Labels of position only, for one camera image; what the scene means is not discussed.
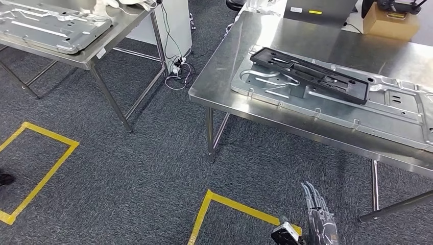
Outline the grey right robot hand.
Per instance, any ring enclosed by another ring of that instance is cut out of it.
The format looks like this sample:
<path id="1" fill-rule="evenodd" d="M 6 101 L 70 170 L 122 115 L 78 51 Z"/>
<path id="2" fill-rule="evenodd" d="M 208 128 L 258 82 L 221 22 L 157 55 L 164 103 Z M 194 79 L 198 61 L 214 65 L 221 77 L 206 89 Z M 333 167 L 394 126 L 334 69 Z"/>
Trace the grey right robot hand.
<path id="1" fill-rule="evenodd" d="M 309 244 L 340 244 L 333 214 L 329 212 L 324 198 L 308 181 L 302 182 L 301 185 L 308 208 Z"/>

